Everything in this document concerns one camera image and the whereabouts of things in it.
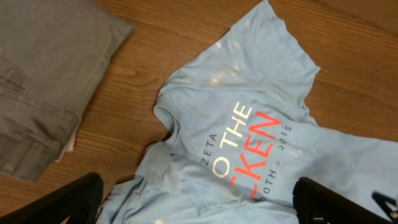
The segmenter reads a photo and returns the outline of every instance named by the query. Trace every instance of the black object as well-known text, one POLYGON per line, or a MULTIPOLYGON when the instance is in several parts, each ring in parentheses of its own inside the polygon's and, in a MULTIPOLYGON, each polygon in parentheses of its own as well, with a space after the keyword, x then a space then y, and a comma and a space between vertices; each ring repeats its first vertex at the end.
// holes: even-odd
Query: black object
POLYGON ((101 176, 91 172, 0 218, 1 224, 93 224, 103 198, 101 176))
MULTIPOLYGON (((396 205, 395 201, 379 193, 373 198, 394 224, 393 211, 383 202, 396 205)), ((293 189, 293 206, 300 224, 385 224, 388 220, 366 210, 336 192, 316 183, 308 177, 301 177, 293 189)))

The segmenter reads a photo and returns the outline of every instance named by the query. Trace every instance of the wooden table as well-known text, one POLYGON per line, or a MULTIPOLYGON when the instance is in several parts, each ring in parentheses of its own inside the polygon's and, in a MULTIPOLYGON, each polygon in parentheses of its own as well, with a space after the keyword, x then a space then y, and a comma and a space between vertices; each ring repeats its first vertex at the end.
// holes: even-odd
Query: wooden table
MULTIPOLYGON (((152 110, 164 80, 216 42, 259 0, 101 0, 133 22, 78 131, 75 151, 37 182, 0 175, 0 216, 91 172, 108 194, 131 178, 146 147, 167 137, 152 110)), ((315 0, 270 1, 321 66, 306 99, 319 125, 398 141, 398 36, 315 0)))

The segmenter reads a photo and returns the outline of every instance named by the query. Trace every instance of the blue fabric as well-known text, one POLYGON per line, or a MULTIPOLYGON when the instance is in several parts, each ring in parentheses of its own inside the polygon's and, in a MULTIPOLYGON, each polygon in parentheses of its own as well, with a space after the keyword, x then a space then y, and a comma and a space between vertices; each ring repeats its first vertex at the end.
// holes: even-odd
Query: blue fabric
POLYGON ((319 67, 267 1, 159 92, 172 133, 116 186, 100 223, 298 223, 292 191, 309 177, 383 216, 398 191, 398 144, 319 127, 303 102, 319 67))

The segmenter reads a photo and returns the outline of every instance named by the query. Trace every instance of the gray pants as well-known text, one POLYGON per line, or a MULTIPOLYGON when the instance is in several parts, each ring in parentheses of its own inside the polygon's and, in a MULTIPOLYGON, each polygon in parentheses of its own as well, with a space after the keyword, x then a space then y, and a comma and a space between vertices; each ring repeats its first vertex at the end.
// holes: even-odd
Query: gray pants
POLYGON ((37 180, 132 27, 89 0, 0 1, 0 171, 37 180))

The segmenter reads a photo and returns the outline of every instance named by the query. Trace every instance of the brown wood grain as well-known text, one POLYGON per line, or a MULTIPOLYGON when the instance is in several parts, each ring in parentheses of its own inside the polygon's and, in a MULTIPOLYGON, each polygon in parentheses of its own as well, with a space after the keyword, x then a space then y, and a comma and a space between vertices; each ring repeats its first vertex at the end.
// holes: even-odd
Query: brown wood grain
MULTIPOLYGON (((145 148, 164 139, 153 114, 164 80, 222 37, 259 0, 101 0, 133 22, 83 117, 75 151, 37 182, 0 175, 0 216, 99 172, 104 194, 131 178, 145 148)), ((271 0, 302 48, 321 66, 306 98, 319 125, 398 141, 398 36, 315 0, 271 0)))

